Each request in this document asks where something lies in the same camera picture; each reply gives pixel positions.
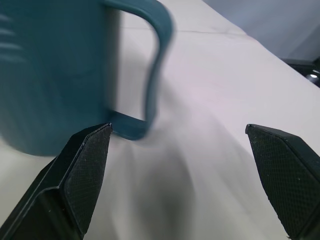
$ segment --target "mug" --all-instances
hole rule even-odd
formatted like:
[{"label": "mug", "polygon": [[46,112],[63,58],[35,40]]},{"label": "mug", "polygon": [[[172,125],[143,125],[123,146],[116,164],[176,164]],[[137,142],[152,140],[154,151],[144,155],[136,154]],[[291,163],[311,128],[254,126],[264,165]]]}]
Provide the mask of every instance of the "mug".
[{"label": "mug", "polygon": [[[144,120],[115,111],[120,11],[145,19],[158,37]],[[101,123],[125,139],[143,138],[172,32],[156,0],[1,0],[0,134],[39,156],[58,154],[74,133]]]}]

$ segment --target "mug handle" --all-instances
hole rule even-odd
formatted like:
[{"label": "mug handle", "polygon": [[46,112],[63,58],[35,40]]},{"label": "mug handle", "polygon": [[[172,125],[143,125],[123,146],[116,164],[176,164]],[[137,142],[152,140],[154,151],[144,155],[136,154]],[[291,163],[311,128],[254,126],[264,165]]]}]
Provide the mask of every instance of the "mug handle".
[{"label": "mug handle", "polygon": [[125,11],[145,19],[158,36],[158,50],[148,75],[145,91],[145,120],[117,111],[112,111],[110,116],[114,133],[128,140],[139,140],[146,135],[156,115],[158,75],[172,38],[173,22],[167,9],[156,0],[102,0],[102,3],[108,8]]}]

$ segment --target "white table surface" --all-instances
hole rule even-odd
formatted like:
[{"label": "white table surface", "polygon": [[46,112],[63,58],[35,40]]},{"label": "white table surface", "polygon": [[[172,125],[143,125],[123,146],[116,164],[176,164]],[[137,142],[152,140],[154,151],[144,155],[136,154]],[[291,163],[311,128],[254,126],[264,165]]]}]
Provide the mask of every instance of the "white table surface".
[{"label": "white table surface", "polygon": [[[146,220],[134,213],[135,193],[154,200],[141,186],[148,188],[145,177],[155,168],[172,188],[191,188],[169,174],[177,165],[187,166],[195,193],[192,225],[185,229],[190,239],[287,239],[261,186],[245,127],[254,123],[299,135],[320,154],[319,89],[203,2],[162,2],[177,32],[163,65],[158,117],[141,141],[112,136],[85,239],[152,239],[143,228]],[[124,16],[118,110],[139,117],[157,43],[152,30],[129,18],[135,17]],[[5,144],[0,156],[3,223],[51,158],[18,153]]]}]

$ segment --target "white wall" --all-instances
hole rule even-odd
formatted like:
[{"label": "white wall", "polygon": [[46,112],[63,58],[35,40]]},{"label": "white wall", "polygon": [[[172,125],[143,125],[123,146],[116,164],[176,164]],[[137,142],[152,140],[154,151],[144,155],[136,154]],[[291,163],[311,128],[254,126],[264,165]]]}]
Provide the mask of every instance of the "white wall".
[{"label": "white wall", "polygon": [[320,0],[204,0],[284,59],[320,57]]}]

